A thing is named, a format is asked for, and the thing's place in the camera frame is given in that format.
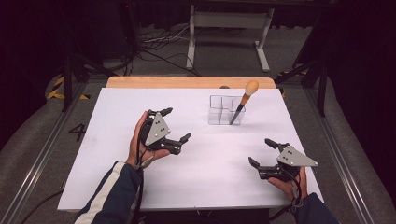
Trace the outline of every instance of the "cable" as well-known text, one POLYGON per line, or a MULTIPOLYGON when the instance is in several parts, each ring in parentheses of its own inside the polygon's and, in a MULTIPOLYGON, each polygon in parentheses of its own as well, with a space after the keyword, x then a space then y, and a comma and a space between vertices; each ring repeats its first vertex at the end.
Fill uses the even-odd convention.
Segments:
POLYGON ((287 174, 287 175, 290 177, 290 179, 291 179, 292 181, 294 181, 294 183, 295 183, 296 186, 297 186, 298 196, 297 196, 297 199, 295 199, 295 200, 293 199, 293 201, 291 202, 290 205, 288 205, 288 206, 286 206, 286 207, 283 207, 283 208, 280 209, 276 214, 274 214, 273 216, 269 217, 269 220, 270 220, 270 221, 274 221, 275 219, 277 219, 278 217, 280 217, 280 215, 284 214, 286 211, 289 211, 290 209, 293 209, 293 208, 295 209, 296 204, 297 204, 297 205, 302 204, 302 199, 301 199, 302 190, 301 190, 300 182, 297 181, 296 178, 295 178, 291 173, 289 173, 287 170, 283 169, 282 167, 280 167, 280 170, 283 171, 283 172, 285 172, 285 174, 287 174))
MULTIPOLYGON (((184 23, 184 25, 187 25, 187 27, 186 28, 183 28, 183 29, 181 29, 181 30, 178 30, 178 31, 174 31, 174 33, 178 33, 178 32, 180 32, 180 31, 182 31, 182 30, 185 30, 185 29, 187 29, 188 27, 189 27, 189 25, 187 24, 187 23, 184 23)), ((140 35, 150 35, 151 36, 151 39, 153 39, 153 38, 159 38, 163 33, 165 33, 165 31, 160 31, 160 30, 157 30, 157 31, 151 31, 151 32, 146 32, 146 33, 143 33, 143 34, 140 34, 140 35), (159 33, 159 32, 161 32, 159 35, 157 35, 156 37, 154 37, 154 33, 159 33)), ((172 31, 168 31, 168 35, 165 35, 165 36, 172 36, 172 31)))
POLYGON ((182 29, 180 32, 178 32, 176 35, 174 35, 174 36, 172 36, 172 37, 170 37, 170 36, 163 36, 163 37, 158 37, 158 38, 154 38, 154 39, 150 39, 150 40, 146 40, 146 41, 143 41, 143 42, 145 42, 145 43, 148 43, 148 42, 153 42, 153 41, 157 41, 157 40, 164 40, 164 39, 166 39, 166 40, 172 40, 172 39, 175 39, 176 37, 178 37, 183 31, 185 31, 187 28, 189 28, 190 26, 187 26, 186 28, 184 28, 184 29, 182 29))
POLYGON ((21 224, 25 223, 26 220, 35 212, 35 210, 37 210, 41 205, 43 205, 44 203, 46 203, 47 201, 49 201, 50 199, 62 194, 64 192, 63 189, 61 189, 60 191, 52 194, 51 196, 49 196, 48 198, 44 199, 41 203, 39 203, 35 208, 32 209, 32 211, 30 211, 29 214, 26 215, 26 217, 23 219, 23 221, 21 222, 21 224))
MULTIPOLYGON (((135 165, 140 165, 140 163, 141 163, 141 160, 142 160, 142 158, 143 158, 143 155, 144 155, 144 153, 146 153, 146 150, 145 150, 145 152, 143 153, 143 155, 140 157, 139 156, 139 153, 140 153, 140 138, 142 137, 142 130, 143 130, 143 127, 146 127, 146 125, 148 125, 148 121, 147 120, 145 120, 144 122, 143 122, 143 124, 142 124, 142 126, 141 126, 141 128, 140 128, 140 130, 139 130, 139 134, 137 135, 137 143, 136 143, 136 162, 135 162, 135 165)), ((142 182, 140 183, 140 187, 139 187, 139 194, 138 194, 138 197, 137 197, 137 203, 136 203, 136 208, 134 209, 134 216, 133 216, 133 218, 131 219, 131 224, 137 224, 137 222, 138 222, 138 219, 139 219, 139 212, 140 212, 140 205, 141 205, 141 203, 142 203, 142 197, 143 197, 143 187, 144 187, 144 183, 145 183, 145 181, 144 181, 144 172, 143 172, 143 167, 139 167, 137 170, 137 173, 140 175, 140 177, 141 177, 141 179, 142 179, 142 182)))
MULTIPOLYGON (((159 55, 153 54, 153 53, 151 53, 151 52, 149 52, 149 51, 147 51, 147 50, 142 49, 141 51, 142 51, 142 52, 146 52, 147 54, 150 54, 150 55, 152 55, 152 56, 154 56, 154 57, 160 58, 160 59, 164 60, 165 62, 170 63, 170 64, 172 64, 172 65, 174 65, 174 66, 176 66, 176 67, 178 67, 178 68, 181 68, 181 69, 186 70, 186 71, 188 71, 188 72, 190 72, 190 73, 193 73, 193 74, 195 74, 195 75, 198 76, 198 77, 201 77, 201 74, 199 74, 194 68, 193 68, 193 70, 189 70, 189 69, 184 68, 184 67, 182 67, 182 66, 180 66, 180 65, 178 65, 178 64, 176 64, 176 63, 172 63, 172 62, 168 61, 168 60, 165 59, 164 57, 161 57, 161 56, 159 56, 159 55)), ((187 55, 185 55, 185 56, 188 58, 188 60, 189 60, 190 63, 192 64, 191 59, 190 59, 187 55)))
MULTIPOLYGON (((108 70, 108 71, 117 71, 117 70, 120 70, 121 68, 123 68, 123 67, 125 67, 125 66, 127 66, 129 63, 131 63, 132 62, 132 60, 133 60, 133 58, 134 57, 128 57, 128 60, 126 61, 126 62, 124 62, 124 63, 121 63, 121 64, 118 64, 118 65, 115 65, 115 66, 113 66, 113 67, 108 67, 108 68, 106 68, 106 70, 108 70)), ((89 73, 91 73, 91 74, 101 74, 101 72, 100 71, 98 71, 98 70, 96 70, 96 69, 92 69, 92 68, 87 68, 87 67, 85 67, 85 69, 89 72, 89 73)))
POLYGON ((108 76, 108 77, 116 77, 116 76, 117 76, 117 74, 115 74, 115 73, 113 73, 113 72, 111 72, 111 71, 105 69, 103 66, 94 63, 93 61, 91 61, 91 60, 88 59, 88 58, 83 57, 82 55, 79 55, 79 54, 75 53, 75 54, 74 54, 74 57, 77 58, 79 61, 84 62, 84 63, 86 63, 86 64, 92 66, 92 67, 95 68, 97 71, 99 71, 99 72, 105 74, 105 75, 108 76))
POLYGON ((132 63, 132 60, 131 60, 131 69, 129 70, 129 73, 128 73, 128 63, 125 65, 125 69, 124 69, 124 76, 126 77, 126 76, 130 76, 131 74, 132 74, 132 70, 134 69, 134 67, 133 67, 133 63, 132 63))
POLYGON ((160 41, 155 41, 155 42, 150 42, 149 45, 147 45, 147 43, 143 43, 146 46, 144 46, 142 49, 146 49, 146 50, 150 50, 150 49, 162 49, 163 47, 167 46, 168 44, 171 43, 176 43, 177 41, 179 41, 181 38, 183 37, 179 37, 179 39, 177 40, 173 40, 173 41, 168 41, 168 40, 160 40, 160 41))
MULTIPOLYGON (((172 55, 172 56, 168 56, 168 57, 166 57, 165 59, 174 58, 174 57, 176 57, 176 56, 178 56, 178 55, 183 55, 183 56, 189 58, 189 56, 187 56, 185 53, 177 53, 177 54, 174 54, 174 55, 172 55)), ((142 55, 140 55, 140 54, 138 54, 137 57, 138 57, 139 59, 143 60, 143 61, 152 62, 152 63, 163 61, 163 59, 157 59, 157 60, 144 59, 144 58, 142 57, 142 55)))

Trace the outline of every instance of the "power cord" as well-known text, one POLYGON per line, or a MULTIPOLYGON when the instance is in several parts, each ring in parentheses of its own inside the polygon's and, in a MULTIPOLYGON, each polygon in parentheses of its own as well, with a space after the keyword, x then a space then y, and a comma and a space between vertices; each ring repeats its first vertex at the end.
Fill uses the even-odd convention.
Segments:
MULTIPOLYGON (((185 53, 177 53, 177 54, 174 54, 174 55, 172 55, 172 56, 165 57, 165 58, 163 58, 163 59, 171 59, 171 58, 174 58, 174 57, 176 57, 176 56, 178 56, 178 55, 183 55, 183 56, 185 56, 185 57, 188 57, 185 53)), ((136 55, 136 57, 139 58, 140 60, 143 60, 143 61, 146 61, 146 62, 151 62, 151 63, 163 61, 163 59, 154 59, 154 60, 145 59, 145 58, 143 58, 143 56, 140 54, 140 52, 136 55)))
POLYGON ((290 177, 290 179, 296 184, 296 187, 297 187, 297 190, 298 190, 298 195, 297 195, 297 198, 293 199, 293 201, 291 202, 290 205, 288 205, 286 207, 283 207, 276 214, 274 214, 273 216, 269 217, 270 221, 274 221, 275 219, 280 217, 282 214, 284 214, 285 212, 290 211, 290 210, 291 210, 292 213, 295 213, 296 212, 296 207, 301 207, 303 205, 303 201, 301 199, 302 190, 301 190, 300 182, 297 181, 297 179, 291 173, 286 171, 285 169, 281 168, 281 170, 283 172, 285 172, 285 174, 287 174, 290 177))
MULTIPOLYGON (((143 154, 140 156, 140 139, 142 136, 142 130, 143 127, 145 127, 146 125, 148 125, 148 122, 145 120, 142 124, 142 128, 140 128, 139 130, 139 134, 137 136, 137 144, 136 144, 136 162, 135 165, 139 165, 142 162, 143 156, 146 153, 146 150, 143 152, 143 154)), ((142 182, 140 183, 140 187, 139 187, 139 194, 138 194, 138 198, 137 198, 137 202, 136 202, 136 208, 134 209, 134 216, 131 219, 131 224, 137 224, 138 223, 138 219, 139 219, 139 213, 140 213, 140 205, 142 204, 142 198, 143 198, 143 187, 144 187, 144 183, 145 183, 145 178, 144 178, 144 172, 143 172, 143 167, 139 167, 137 169, 137 173, 140 175, 142 182)))
MULTIPOLYGON (((127 60, 124 63, 120 63, 113 67, 106 67, 106 70, 114 72, 114 71, 120 70, 124 67, 128 67, 128 64, 133 61, 133 58, 134 58, 133 56, 130 56, 127 58, 127 60)), ((91 74, 101 74, 101 72, 96 69, 92 69, 92 68, 88 68, 88 67, 85 67, 85 69, 91 74)))
POLYGON ((154 35, 151 35, 152 38, 150 38, 150 39, 142 38, 140 40, 142 45, 144 45, 144 47, 142 47, 142 49, 145 49, 145 50, 162 49, 163 47, 167 46, 168 44, 175 43, 180 39, 188 40, 187 38, 184 38, 184 35, 188 32, 187 28, 189 28, 189 26, 185 27, 182 30, 176 31, 174 34, 169 33, 168 35, 162 36, 162 34, 164 33, 164 32, 162 32, 157 37, 154 37, 154 35))
POLYGON ((51 196, 49 196, 48 198, 44 199, 41 203, 39 203, 36 207, 34 207, 32 209, 32 211, 29 212, 29 214, 26 215, 26 217, 23 219, 23 221, 21 222, 21 224, 25 223, 26 220, 35 212, 35 210, 37 210, 41 205, 43 205, 44 203, 46 203, 47 201, 49 201, 50 199, 62 194, 64 192, 63 189, 61 189, 60 191, 52 194, 51 196))
MULTIPOLYGON (((178 67, 178 68, 181 68, 181 69, 183 69, 183 70, 185 70, 185 71, 188 71, 188 72, 190 72, 190 73, 193 73, 193 74, 196 75, 197 77, 201 77, 201 74, 199 74, 198 71, 195 70, 195 68, 193 68, 192 70, 189 70, 189 69, 184 68, 184 67, 182 67, 182 66, 180 66, 180 65, 178 65, 178 64, 176 64, 176 63, 172 63, 172 62, 168 61, 166 58, 161 57, 161 56, 159 56, 159 55, 157 55, 157 54, 151 53, 151 52, 149 52, 149 51, 147 51, 147 50, 142 49, 142 50, 140 50, 140 51, 141 51, 141 52, 145 52, 145 53, 147 53, 147 54, 150 54, 150 55, 152 55, 152 56, 154 56, 154 57, 156 57, 156 58, 159 58, 159 59, 161 59, 161 60, 163 60, 163 61, 165 61, 165 62, 167 62, 167 63, 170 63, 170 64, 172 64, 172 65, 174 65, 174 66, 176 66, 176 67, 178 67)), ((172 58, 172 57, 175 57, 175 56, 177 56, 177 55, 184 55, 185 57, 187 57, 187 59, 188 59, 188 60, 190 61, 190 63, 191 63, 191 59, 190 59, 186 54, 183 54, 183 53, 178 53, 178 54, 176 54, 176 55, 170 56, 170 57, 168 57, 168 59, 169 59, 169 58, 172 58)), ((141 59, 141 60, 149 61, 149 60, 143 59, 143 57, 141 57, 140 54, 138 54, 137 57, 138 57, 139 59, 141 59)))

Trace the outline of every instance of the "gray carpet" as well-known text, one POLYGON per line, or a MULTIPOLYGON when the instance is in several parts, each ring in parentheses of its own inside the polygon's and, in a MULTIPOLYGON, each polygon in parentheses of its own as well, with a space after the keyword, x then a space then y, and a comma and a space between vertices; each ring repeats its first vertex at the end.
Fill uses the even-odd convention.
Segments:
MULTIPOLYGON (((291 65, 309 32, 310 29, 300 28, 270 30, 264 45, 264 52, 271 72, 263 73, 252 47, 253 41, 260 37, 260 32, 245 30, 239 35, 230 35, 220 30, 205 30, 196 38, 195 69, 202 76, 211 77, 276 77, 278 72, 291 69, 291 65)), ((187 46, 188 41, 180 39, 176 43, 151 52, 168 57, 177 53, 187 53, 187 46)), ((141 55, 145 59, 157 59, 144 52, 141 55)), ((185 66, 186 58, 179 55, 169 61, 185 66)), ((153 63, 137 58, 134 59, 132 72, 132 76, 135 75, 194 76, 189 71, 169 63, 153 63)), ((89 94, 91 99, 78 100, 75 109, 61 129, 61 134, 41 176, 22 207, 17 223, 20 223, 28 212, 43 199, 59 191, 62 183, 66 181, 81 144, 81 140, 77 141, 77 134, 68 132, 80 123, 89 124, 99 91, 106 85, 106 80, 101 77, 103 76, 92 76, 86 85, 83 93, 89 94)), ((281 87, 285 89, 285 104, 306 154, 315 158, 320 164, 315 171, 325 203, 341 223, 360 223, 344 180, 334 165, 329 143, 315 114, 317 111, 312 108, 308 100, 308 90, 304 90, 298 85, 300 79, 300 77, 294 77, 288 81, 289 84, 283 84, 281 87)), ((49 88, 53 85, 53 81, 49 83, 49 88)), ((373 223, 396 223, 396 212, 391 200, 368 162, 359 141, 350 130, 342 110, 336 102, 331 84, 330 82, 325 102, 326 120, 348 168, 356 180, 356 185, 368 207, 373 223)), ((0 198, 2 199, 0 201, 0 217, 6 213, 23 179, 35 162, 35 158, 46 143, 57 118, 61 115, 62 106, 63 100, 49 99, 46 105, 20 127, 0 152, 0 198)), ((26 223, 73 222, 74 214, 56 210, 59 198, 60 196, 44 203, 29 217, 26 223)), ((270 210, 271 214, 275 212, 276 209, 270 210)), ((293 222, 290 214, 284 214, 273 223, 293 222)))

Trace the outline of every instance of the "white table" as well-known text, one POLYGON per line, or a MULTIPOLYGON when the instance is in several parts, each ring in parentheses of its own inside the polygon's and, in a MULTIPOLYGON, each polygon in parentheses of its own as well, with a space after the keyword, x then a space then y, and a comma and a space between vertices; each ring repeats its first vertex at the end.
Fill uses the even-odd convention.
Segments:
MULTIPOLYGON (((178 156, 155 161, 145 171, 142 211, 269 208, 287 205, 283 192, 260 180, 248 157, 276 164, 270 138, 304 153, 279 90, 251 96, 240 126, 209 125, 210 95, 235 95, 243 89, 102 89, 58 209, 77 211, 93 195, 115 161, 125 161, 134 126, 144 110, 173 107, 164 117, 178 140, 192 133, 178 156)), ((308 192, 318 183, 307 168, 308 192)))

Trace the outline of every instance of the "black cable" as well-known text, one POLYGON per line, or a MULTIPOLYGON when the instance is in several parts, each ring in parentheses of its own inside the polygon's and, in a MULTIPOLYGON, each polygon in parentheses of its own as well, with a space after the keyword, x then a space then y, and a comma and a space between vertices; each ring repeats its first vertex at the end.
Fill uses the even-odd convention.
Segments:
MULTIPOLYGON (((142 126, 140 127, 139 130, 139 134, 137 135, 137 144, 136 144, 136 165, 140 165, 141 163, 141 159, 143 158, 139 156, 140 153, 140 138, 142 136, 142 130, 143 127, 146 127, 146 125, 148 124, 147 120, 145 120, 142 124, 142 126)), ((140 212, 140 205, 142 203, 142 197, 143 197, 143 187, 144 187, 144 173, 143 173, 143 167, 139 167, 137 170, 137 173, 140 175, 140 178, 142 179, 142 182, 140 183, 140 187, 139 187, 139 194, 137 196, 137 203, 136 203, 136 208, 134 209, 134 216, 131 219, 131 224, 137 224, 137 221, 139 219, 139 212, 140 212)))
MULTIPOLYGON (((134 57, 128 57, 128 60, 126 62, 120 63, 120 64, 115 65, 113 67, 108 67, 108 68, 105 67, 105 69, 108 70, 108 71, 112 71, 112 72, 120 70, 121 68, 127 66, 132 61, 133 58, 134 57)), ((87 68, 87 67, 85 67, 85 69, 91 74, 101 74, 101 72, 96 70, 96 69, 87 68)))
POLYGON ((154 56, 154 57, 160 58, 160 59, 164 60, 165 62, 170 63, 170 64, 172 64, 172 65, 174 65, 174 66, 176 66, 176 67, 178 67, 178 68, 181 68, 181 69, 186 70, 186 71, 188 71, 188 72, 190 72, 190 73, 193 73, 193 74, 195 74, 195 75, 198 76, 198 77, 201 77, 201 74, 199 74, 195 69, 189 70, 189 69, 184 68, 184 67, 182 67, 182 66, 180 66, 180 65, 178 65, 178 64, 176 64, 176 63, 172 63, 172 62, 166 60, 165 58, 163 58, 163 57, 161 57, 161 56, 159 56, 159 55, 153 54, 153 53, 151 53, 151 52, 149 52, 149 51, 147 51, 147 50, 142 49, 141 51, 142 51, 142 52, 146 52, 147 54, 150 54, 150 55, 152 55, 152 56, 154 56))
MULTIPOLYGON (((285 169, 283 169, 283 168, 280 168, 280 169, 281 169, 283 172, 285 172, 285 174, 287 174, 287 175, 290 177, 290 179, 291 179, 292 181, 294 181, 294 183, 296 184, 297 190, 298 190, 298 197, 297 197, 297 199, 296 199, 295 202, 297 202, 297 204, 300 204, 300 203, 301 203, 301 196, 302 196, 302 195, 301 195, 301 194, 302 194, 302 190, 301 190, 300 182, 297 181, 296 178, 295 178, 291 173, 289 173, 288 171, 286 171, 285 169)), ((290 205, 288 205, 288 206, 286 206, 286 207, 283 207, 283 208, 280 209, 276 214, 274 214, 273 216, 269 217, 269 220, 270 220, 270 221, 274 221, 275 219, 277 219, 278 217, 280 217, 280 215, 284 214, 286 211, 289 211, 289 210, 291 209, 291 207, 293 206, 293 202, 294 202, 294 200, 291 202, 290 205)))
POLYGON ((124 76, 126 77, 126 76, 130 76, 131 75, 131 73, 132 73, 132 69, 133 69, 133 67, 132 67, 132 60, 131 60, 131 70, 129 71, 129 74, 127 75, 127 73, 128 73, 128 63, 125 65, 125 70, 124 70, 124 76))
POLYGON ((148 150, 147 149, 145 149, 145 151, 142 153, 142 155, 140 156, 140 160, 142 161, 143 160, 143 157, 145 156, 145 154, 146 154, 146 152, 147 152, 148 150))
POLYGON ((145 39, 153 39, 153 38, 154 38, 154 35, 153 35, 152 33, 155 33, 155 32, 143 33, 143 34, 140 34, 140 36, 141 36, 141 37, 143 36, 143 38, 145 38, 145 39))
POLYGON ((286 211, 288 211, 291 208, 291 205, 288 205, 286 207, 283 207, 282 209, 280 209, 276 214, 274 214, 273 216, 269 217, 268 219, 270 221, 274 221, 275 219, 277 219, 278 217, 280 217, 280 215, 284 214, 286 211))
POLYGON ((152 37, 151 39, 141 39, 142 44, 145 44, 146 46, 144 49, 150 50, 150 49, 162 49, 163 47, 167 46, 168 44, 175 43, 188 32, 187 30, 188 27, 175 31, 173 34, 169 32, 168 35, 158 35, 157 37, 152 37))
POLYGON ((79 61, 84 62, 84 63, 90 65, 91 67, 93 67, 94 69, 96 69, 96 70, 99 71, 100 73, 105 74, 105 75, 108 76, 108 77, 117 77, 117 76, 118 76, 117 74, 115 74, 115 73, 113 73, 113 72, 107 70, 106 68, 104 68, 104 67, 101 66, 101 65, 98 65, 98 64, 94 63, 93 61, 91 61, 91 60, 88 59, 88 58, 83 57, 82 55, 79 55, 79 54, 75 53, 74 56, 75 56, 79 61))
POLYGON ((63 189, 61 189, 60 191, 52 194, 51 196, 49 196, 48 198, 44 199, 41 203, 39 203, 35 208, 32 209, 32 211, 30 211, 29 214, 26 215, 26 217, 23 219, 23 221, 21 222, 21 224, 25 223, 25 221, 33 214, 33 212, 35 212, 35 210, 37 210, 41 205, 43 205, 44 203, 46 203, 47 201, 49 201, 50 199, 62 194, 64 192, 63 189))
MULTIPOLYGON (((175 57, 178 56, 178 55, 183 55, 183 56, 186 57, 186 58, 189 57, 189 56, 187 56, 185 53, 177 53, 177 54, 168 56, 168 57, 166 57, 165 59, 175 58, 175 57)), ((137 57, 138 57, 139 59, 143 60, 143 61, 152 62, 152 63, 160 62, 160 61, 163 60, 163 59, 157 59, 157 60, 144 59, 144 58, 142 57, 142 55, 140 55, 140 54, 139 54, 137 57)))

